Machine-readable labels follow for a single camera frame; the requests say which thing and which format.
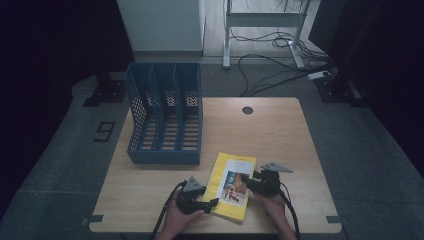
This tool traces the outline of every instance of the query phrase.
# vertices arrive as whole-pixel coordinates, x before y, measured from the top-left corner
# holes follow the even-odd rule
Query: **dark curtain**
[[[72,86],[133,61],[115,0],[0,3],[0,216],[54,135]]]

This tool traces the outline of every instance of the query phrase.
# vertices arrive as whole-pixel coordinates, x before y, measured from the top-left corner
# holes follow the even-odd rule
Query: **wooden table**
[[[249,106],[253,113],[242,109]],[[337,233],[337,216],[299,101],[295,98],[203,98],[200,165],[135,165],[126,150],[133,130],[129,111],[91,222],[93,232],[153,230],[172,189],[190,176],[207,185],[218,152],[255,156],[257,170],[277,162],[293,173],[280,173],[289,189],[301,233]],[[290,211],[287,218],[293,227]],[[251,195],[242,224],[205,214],[185,233],[274,233],[259,201]]]

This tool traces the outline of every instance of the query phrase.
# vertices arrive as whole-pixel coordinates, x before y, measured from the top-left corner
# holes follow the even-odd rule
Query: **yellow book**
[[[211,214],[236,222],[242,222],[246,214],[249,189],[241,181],[242,175],[252,178],[256,158],[235,156],[220,152],[212,170],[203,196],[203,201],[219,198],[218,205]]]

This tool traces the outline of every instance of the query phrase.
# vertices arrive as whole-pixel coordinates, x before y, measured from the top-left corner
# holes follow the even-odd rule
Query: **gray carpet floor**
[[[249,86],[282,69],[273,64],[242,66]],[[204,97],[238,97],[245,81],[236,65],[202,64]],[[284,73],[269,82],[284,80]],[[92,233],[91,216],[129,109],[123,103],[83,107],[97,81],[74,86],[74,100],[50,145],[16,192],[0,224],[0,239],[147,239],[146,234]],[[299,99],[344,230],[302,234],[302,239],[424,240],[424,180],[396,141],[368,108],[322,103],[306,77],[288,81],[253,97]],[[114,122],[109,141],[98,132]],[[206,239],[264,239],[261,235],[196,236]]]

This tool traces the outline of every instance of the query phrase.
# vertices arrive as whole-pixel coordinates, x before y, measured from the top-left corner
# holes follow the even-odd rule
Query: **metal table frame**
[[[231,27],[296,27],[293,41],[290,41],[290,51],[299,69],[305,68],[298,48],[300,33],[305,23],[310,0],[303,4],[299,13],[232,13],[232,0],[227,0],[225,18],[225,42],[223,68],[230,68],[230,29]]]

